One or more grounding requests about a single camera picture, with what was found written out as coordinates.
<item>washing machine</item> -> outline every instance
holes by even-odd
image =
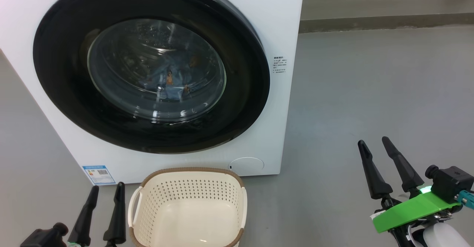
[[[0,48],[93,184],[278,174],[301,3],[0,0]]]

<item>gray floor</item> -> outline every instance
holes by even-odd
[[[396,246],[378,235],[357,151],[364,139],[401,193],[389,136],[419,173],[431,164],[474,173],[474,27],[309,33],[298,39],[281,174],[244,178],[242,247]],[[72,227],[90,182],[4,59],[0,59],[0,237]],[[127,185],[127,199],[137,185]],[[91,231],[103,246],[114,187],[101,187]],[[450,221],[474,245],[474,211]],[[123,247],[131,247],[130,241]]]

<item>basket handle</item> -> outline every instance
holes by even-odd
[[[133,206],[135,205],[135,200],[137,200],[137,196],[140,193],[140,190],[142,188],[143,188],[142,186],[138,187],[134,191],[134,193],[132,194],[132,198],[130,198],[130,204],[128,205],[128,212],[127,212],[127,221],[128,221],[128,226],[129,227],[133,227],[133,225],[135,223],[134,216],[135,216],[135,218],[137,217],[138,210],[140,209],[141,200],[138,200],[138,205],[137,205],[137,209],[135,210],[135,215],[132,214]]]

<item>white plastic basket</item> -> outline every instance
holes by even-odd
[[[242,180],[215,168],[156,171],[128,206],[130,237],[137,247],[238,247],[246,218]]]

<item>black round door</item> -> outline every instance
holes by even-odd
[[[234,139],[270,86],[254,29],[226,0],[59,0],[37,29],[33,58],[71,121],[150,153]]]

